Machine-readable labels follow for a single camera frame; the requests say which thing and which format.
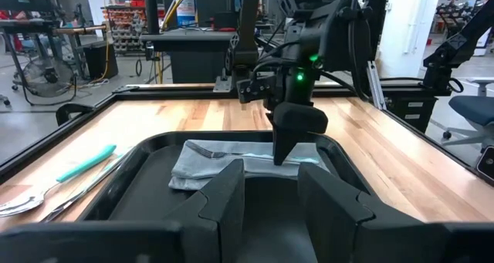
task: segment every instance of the desk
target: desk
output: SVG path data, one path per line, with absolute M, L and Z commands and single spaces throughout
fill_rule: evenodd
M 424 222 L 494 221 L 494 188 L 372 105 L 356 98 L 315 98 L 337 140 L 386 204 Z M 0 186 L 0 203 L 49 181 L 90 153 L 89 147 L 133 146 L 158 133 L 183 130 L 269 130 L 262 102 L 236 99 L 116 101 Z M 0 219 L 0 230 L 41 220 L 87 183 L 105 163 L 63 185 L 39 209 Z M 66 212 L 75 221 L 102 184 Z

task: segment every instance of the red object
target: red object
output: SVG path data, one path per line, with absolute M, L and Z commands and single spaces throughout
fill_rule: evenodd
M 2 20 L 8 20 L 9 19 L 7 11 L 0 11 L 0 19 L 2 19 Z M 19 40 L 19 37 L 17 35 L 13 35 L 13 38 L 14 38 L 15 51 L 17 51 L 17 52 L 21 51 L 22 50 L 22 43 Z
M 142 7 L 142 6 L 146 6 L 146 3 L 144 2 L 144 0 L 130 0 L 130 5 Z
M 234 32 L 234 31 L 236 31 L 236 30 L 237 30 L 237 29 L 235 29 L 235 28 L 221 28 L 221 29 L 219 29 L 218 31 L 219 31 L 219 32 Z

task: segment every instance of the pillar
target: pillar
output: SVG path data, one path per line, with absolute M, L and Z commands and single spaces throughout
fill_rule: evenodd
M 110 0 L 88 0 L 91 7 L 91 15 L 93 16 L 94 25 L 101 25 L 106 20 L 103 17 L 103 10 L 101 9 L 105 5 L 110 4 Z M 98 30 L 96 31 L 98 37 L 103 37 L 103 33 Z
M 382 77 L 417 77 L 438 0 L 389 0 L 377 58 Z

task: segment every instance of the office chair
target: office chair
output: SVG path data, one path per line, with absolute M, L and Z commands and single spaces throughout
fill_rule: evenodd
M 468 78 L 467 81 L 479 84 L 477 96 L 455 96 L 449 101 L 449 106 L 473 126 L 476 130 L 448 128 L 443 138 L 449 140 L 453 133 L 459 133 L 465 138 L 451 140 L 442 145 L 452 146 L 468 143 L 481 143 L 482 152 L 488 146 L 494 146 L 494 97 L 487 96 L 486 86 L 494 83 L 494 77 Z

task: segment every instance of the green led light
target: green led light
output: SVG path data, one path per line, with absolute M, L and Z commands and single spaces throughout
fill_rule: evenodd
M 312 56 L 309 57 L 309 60 L 311 62 L 315 62 L 315 61 L 317 61 L 317 58 L 318 58 L 318 55 L 317 54 L 314 54 L 314 55 L 312 55 Z

